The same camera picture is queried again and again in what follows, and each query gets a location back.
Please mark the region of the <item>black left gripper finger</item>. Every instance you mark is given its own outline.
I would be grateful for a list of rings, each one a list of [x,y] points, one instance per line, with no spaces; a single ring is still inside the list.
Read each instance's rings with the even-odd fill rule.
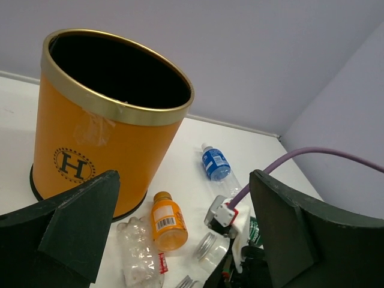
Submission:
[[[89,287],[97,279],[120,187],[108,170],[1,216],[1,287]]]

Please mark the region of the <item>crushed clear red-label bottle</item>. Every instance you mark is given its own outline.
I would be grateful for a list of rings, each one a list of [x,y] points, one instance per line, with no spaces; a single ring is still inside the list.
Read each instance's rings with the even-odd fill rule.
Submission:
[[[163,287],[159,250],[147,217],[131,217],[116,228],[126,287]]]

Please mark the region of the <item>green label plastic bottle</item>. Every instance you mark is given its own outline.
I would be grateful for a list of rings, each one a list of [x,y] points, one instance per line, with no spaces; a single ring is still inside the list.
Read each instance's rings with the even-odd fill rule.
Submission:
[[[250,241],[257,247],[262,246],[262,239],[260,235],[259,225],[255,217],[250,217],[250,229],[249,229]]]

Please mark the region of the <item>clear jar with metal lid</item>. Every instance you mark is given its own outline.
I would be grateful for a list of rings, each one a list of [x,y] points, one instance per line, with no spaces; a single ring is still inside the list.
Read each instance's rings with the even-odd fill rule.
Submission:
[[[194,261],[208,274],[211,274],[223,260],[230,246],[230,239],[208,232],[197,245]]]

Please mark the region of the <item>blue label plastic bottle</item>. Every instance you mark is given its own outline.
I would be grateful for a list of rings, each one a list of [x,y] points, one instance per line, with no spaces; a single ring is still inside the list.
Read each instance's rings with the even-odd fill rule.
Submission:
[[[201,148],[204,170],[214,193],[228,198],[235,197],[242,190],[242,186],[224,154],[206,143],[203,143]]]

